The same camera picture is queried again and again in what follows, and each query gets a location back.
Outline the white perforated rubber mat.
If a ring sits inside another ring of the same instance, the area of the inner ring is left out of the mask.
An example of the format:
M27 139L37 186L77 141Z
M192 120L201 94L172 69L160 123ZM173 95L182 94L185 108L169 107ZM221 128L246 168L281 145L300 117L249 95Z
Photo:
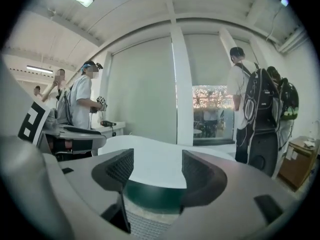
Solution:
M141 240L156 240L179 217L178 213L155 213L123 197L131 234Z

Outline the green black backpack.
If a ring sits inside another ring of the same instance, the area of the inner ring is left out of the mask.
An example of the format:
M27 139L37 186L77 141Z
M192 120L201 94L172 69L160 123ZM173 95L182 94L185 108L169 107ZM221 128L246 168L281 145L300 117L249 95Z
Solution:
M299 112L299 95L297 89L287 78L281 79L279 87L282 102L280 119L282 121L295 120Z

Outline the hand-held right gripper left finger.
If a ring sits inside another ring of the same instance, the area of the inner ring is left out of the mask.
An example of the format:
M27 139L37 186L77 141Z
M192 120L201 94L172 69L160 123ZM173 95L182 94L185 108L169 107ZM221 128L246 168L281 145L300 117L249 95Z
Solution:
M91 171L92 179L105 191L116 193L115 199L100 216L118 229L130 234L123 190L134 170L134 149L120 151L111 159L97 164Z

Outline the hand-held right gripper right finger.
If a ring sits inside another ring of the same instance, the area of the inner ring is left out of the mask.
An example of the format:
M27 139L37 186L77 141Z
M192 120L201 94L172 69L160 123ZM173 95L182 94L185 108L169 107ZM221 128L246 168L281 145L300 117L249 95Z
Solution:
M182 151L181 172L186 181L186 191L180 200L180 214L186 208L209 205L227 187L227 175L220 167L187 150Z

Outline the black hair dryer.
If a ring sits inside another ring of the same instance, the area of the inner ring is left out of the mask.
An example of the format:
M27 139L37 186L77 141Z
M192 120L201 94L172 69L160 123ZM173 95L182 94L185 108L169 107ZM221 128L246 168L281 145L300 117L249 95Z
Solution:
M100 125L102 127L105 127L105 128L107 128L107 127L111 128L111 130L112 130L111 136L112 137L115 137L117 135L116 132L114 131L114 126L117 125L115 122L111 122L111 121L108 121L108 120L103 120L103 121L100 122Z

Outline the brown wooden cabinet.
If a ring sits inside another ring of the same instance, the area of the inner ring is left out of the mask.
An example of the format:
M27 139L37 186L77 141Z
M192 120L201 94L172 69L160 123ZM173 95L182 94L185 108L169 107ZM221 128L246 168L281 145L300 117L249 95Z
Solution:
M277 177L294 192L310 175L320 149L320 139L316 139L311 147L305 144L308 140L306 136L300 136L288 142L285 158L277 174Z

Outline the wide grey roller blind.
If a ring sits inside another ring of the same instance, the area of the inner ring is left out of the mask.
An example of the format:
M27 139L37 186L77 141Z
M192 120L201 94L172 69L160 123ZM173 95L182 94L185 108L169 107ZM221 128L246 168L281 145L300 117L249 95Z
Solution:
M170 37L127 48L112 58L107 119L124 134L177 142L176 82Z

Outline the white counter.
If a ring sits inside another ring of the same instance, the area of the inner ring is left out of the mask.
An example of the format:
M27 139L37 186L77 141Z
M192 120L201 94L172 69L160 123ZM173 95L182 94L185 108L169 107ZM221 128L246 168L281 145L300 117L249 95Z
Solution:
M116 122L114 126L104 127L102 125L96 126L93 128L96 132L100 134L91 134L89 139L92 139L92 145L96 148L101 148L104 146L108 139L122 136L124 134L125 122Z

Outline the glass window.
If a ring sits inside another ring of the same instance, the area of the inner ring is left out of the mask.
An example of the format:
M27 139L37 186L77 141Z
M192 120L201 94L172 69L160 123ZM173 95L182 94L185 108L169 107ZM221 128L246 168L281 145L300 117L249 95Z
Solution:
M232 141L234 138L234 102L225 85L194 85L193 139Z

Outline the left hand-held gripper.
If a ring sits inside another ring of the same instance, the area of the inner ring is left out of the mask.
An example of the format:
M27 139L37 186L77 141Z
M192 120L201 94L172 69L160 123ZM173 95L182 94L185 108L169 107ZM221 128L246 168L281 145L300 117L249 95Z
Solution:
M32 103L18 132L20 139L56 157L85 157L87 153L98 150L98 147L93 147L90 135L101 135L101 132L59 124L54 110L36 101Z

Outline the narrow grey roller blind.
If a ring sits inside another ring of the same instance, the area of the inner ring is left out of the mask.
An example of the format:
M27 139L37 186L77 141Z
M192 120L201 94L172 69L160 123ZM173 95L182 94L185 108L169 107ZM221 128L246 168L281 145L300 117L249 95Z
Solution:
M230 59L218 35L186 34L193 86L225 86L231 68Z

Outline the white wall duct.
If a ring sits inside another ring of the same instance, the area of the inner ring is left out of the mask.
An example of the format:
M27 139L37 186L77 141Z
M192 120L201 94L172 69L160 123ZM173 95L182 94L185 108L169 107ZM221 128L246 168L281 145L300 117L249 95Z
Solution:
M276 50L279 53L286 53L289 49L295 47L299 41L304 40L305 36L307 36L307 31L301 26Z

